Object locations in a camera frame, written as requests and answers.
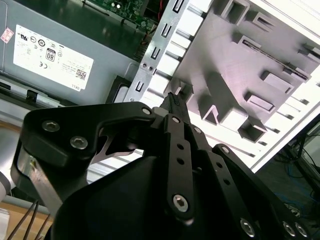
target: white label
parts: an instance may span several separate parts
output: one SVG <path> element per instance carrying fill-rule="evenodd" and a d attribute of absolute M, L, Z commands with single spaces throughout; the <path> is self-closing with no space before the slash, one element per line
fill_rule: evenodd
<path fill-rule="evenodd" d="M 86 89 L 94 60 L 16 25 L 13 63 L 80 92 Z"/>

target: green circuit board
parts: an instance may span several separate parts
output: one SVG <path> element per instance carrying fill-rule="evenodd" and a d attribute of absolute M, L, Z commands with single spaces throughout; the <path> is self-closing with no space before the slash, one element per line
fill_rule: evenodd
<path fill-rule="evenodd" d="M 89 0 L 99 7 L 113 12 L 123 19 L 136 24 L 137 26 L 150 31 L 155 24 L 153 20 L 141 16 L 141 9 L 145 0 Z"/>

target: circuit board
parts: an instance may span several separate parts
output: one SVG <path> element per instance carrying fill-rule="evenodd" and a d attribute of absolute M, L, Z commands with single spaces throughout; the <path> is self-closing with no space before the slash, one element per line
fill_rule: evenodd
<path fill-rule="evenodd" d="M 138 27 L 151 31 L 154 24 L 153 20 L 141 16 L 141 9 L 145 0 L 89 0 L 99 7 L 113 12 L 123 19 L 136 24 Z"/>

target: power supply label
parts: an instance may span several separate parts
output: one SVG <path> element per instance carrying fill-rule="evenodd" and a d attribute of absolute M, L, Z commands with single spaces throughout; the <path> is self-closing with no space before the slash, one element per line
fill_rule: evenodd
<path fill-rule="evenodd" d="M 94 60 L 16 25 L 13 63 L 80 92 L 86 89 Z"/>

